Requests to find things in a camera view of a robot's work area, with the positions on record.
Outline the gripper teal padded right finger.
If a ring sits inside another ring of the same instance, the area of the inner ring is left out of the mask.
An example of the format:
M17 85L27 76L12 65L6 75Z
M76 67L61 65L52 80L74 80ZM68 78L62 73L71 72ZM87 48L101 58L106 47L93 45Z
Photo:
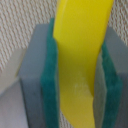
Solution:
M95 128L128 128L128 47L112 27L97 59L93 112Z

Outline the gripper teal padded left finger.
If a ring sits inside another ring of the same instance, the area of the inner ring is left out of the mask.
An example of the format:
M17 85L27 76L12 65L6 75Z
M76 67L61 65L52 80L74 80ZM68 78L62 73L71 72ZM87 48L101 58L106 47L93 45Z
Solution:
M54 19L35 27L0 75L0 128L59 128L58 50Z

